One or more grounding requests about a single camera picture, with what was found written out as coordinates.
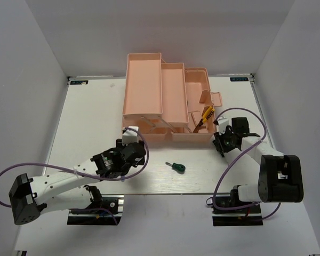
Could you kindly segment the pink plastic toolbox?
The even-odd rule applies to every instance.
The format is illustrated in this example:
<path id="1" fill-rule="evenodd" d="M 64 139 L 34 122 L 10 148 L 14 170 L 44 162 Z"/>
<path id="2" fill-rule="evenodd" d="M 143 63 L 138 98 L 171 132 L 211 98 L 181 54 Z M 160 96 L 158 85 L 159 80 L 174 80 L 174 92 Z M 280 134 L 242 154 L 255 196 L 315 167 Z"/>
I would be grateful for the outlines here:
<path id="1" fill-rule="evenodd" d="M 208 106 L 222 106 L 206 68 L 166 62 L 161 53 L 127 56 L 122 126 L 138 126 L 148 141 L 209 142 L 215 114 L 194 133 Z"/>

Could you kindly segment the large yellow needle-nose pliers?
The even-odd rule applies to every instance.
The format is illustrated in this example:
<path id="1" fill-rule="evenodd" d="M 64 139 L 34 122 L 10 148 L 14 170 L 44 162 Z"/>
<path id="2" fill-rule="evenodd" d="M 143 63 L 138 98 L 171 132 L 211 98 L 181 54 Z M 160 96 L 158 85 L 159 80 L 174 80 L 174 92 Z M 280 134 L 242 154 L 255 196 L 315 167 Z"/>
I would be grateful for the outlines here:
<path id="1" fill-rule="evenodd" d="M 213 116 L 214 112 L 215 112 L 214 107 L 213 106 L 208 106 L 208 108 L 203 113 L 201 120 L 196 125 L 195 129 L 193 130 L 193 132 L 194 133 L 198 132 L 199 128 Z"/>

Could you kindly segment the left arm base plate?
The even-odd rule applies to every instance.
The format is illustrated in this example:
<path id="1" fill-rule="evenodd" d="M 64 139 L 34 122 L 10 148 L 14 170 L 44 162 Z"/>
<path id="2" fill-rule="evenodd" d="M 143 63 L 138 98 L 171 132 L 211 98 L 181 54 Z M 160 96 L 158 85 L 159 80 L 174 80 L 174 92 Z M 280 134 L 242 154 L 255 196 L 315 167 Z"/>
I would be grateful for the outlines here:
<path id="1" fill-rule="evenodd" d="M 123 195 L 102 195 L 84 210 L 69 211 L 69 226 L 117 226 L 124 208 Z"/>

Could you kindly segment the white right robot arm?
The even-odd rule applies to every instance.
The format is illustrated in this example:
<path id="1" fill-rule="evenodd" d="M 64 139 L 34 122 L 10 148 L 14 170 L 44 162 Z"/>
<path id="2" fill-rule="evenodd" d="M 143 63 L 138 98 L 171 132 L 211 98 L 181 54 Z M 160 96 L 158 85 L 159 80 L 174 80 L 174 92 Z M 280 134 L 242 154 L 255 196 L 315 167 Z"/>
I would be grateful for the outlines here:
<path id="1" fill-rule="evenodd" d="M 304 197 L 301 163 L 296 155 L 277 151 L 257 134 L 250 132 L 245 117 L 214 121 L 218 131 L 213 143 L 221 156 L 238 149 L 259 164 L 257 183 L 236 185 L 229 206 L 238 213 L 251 203 L 300 203 Z"/>

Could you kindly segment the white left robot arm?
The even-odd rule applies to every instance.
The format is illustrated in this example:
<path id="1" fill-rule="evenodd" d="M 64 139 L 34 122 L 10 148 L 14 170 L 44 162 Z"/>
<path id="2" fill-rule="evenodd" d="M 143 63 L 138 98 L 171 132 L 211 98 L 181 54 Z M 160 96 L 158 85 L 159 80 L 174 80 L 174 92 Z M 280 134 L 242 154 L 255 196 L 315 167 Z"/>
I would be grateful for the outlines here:
<path id="1" fill-rule="evenodd" d="M 92 156 L 73 169 L 57 166 L 56 173 L 16 177 L 9 191 L 13 220 L 16 225 L 30 223 L 42 214 L 71 210 L 96 213 L 104 211 L 99 189 L 100 181 L 120 181 L 133 167 L 145 167 L 149 160 L 148 145 L 142 140 L 124 143 Z"/>

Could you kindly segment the green stubby screwdriver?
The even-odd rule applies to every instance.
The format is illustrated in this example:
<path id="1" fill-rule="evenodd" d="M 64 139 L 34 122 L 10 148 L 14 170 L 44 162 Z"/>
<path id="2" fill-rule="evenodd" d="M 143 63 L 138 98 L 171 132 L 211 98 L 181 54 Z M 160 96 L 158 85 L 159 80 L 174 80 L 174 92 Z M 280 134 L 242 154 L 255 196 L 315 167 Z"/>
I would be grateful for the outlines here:
<path id="1" fill-rule="evenodd" d="M 183 174 L 186 171 L 186 167 L 182 164 L 178 164 L 178 163 L 169 163 L 169 162 L 165 162 L 165 164 L 167 166 L 170 166 L 173 170 L 175 170 L 178 173 Z"/>

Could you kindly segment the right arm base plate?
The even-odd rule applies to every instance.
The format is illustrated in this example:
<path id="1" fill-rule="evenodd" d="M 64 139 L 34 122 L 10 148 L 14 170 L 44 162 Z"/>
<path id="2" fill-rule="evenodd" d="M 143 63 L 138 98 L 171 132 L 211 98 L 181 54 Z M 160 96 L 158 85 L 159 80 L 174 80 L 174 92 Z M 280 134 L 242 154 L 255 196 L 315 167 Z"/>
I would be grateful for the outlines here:
<path id="1" fill-rule="evenodd" d="M 212 209 L 212 223 L 214 227 L 250 227 L 262 226 L 262 214 L 259 205 L 240 210 L 222 211 L 212 204 L 212 197 L 206 200 L 206 206 Z"/>

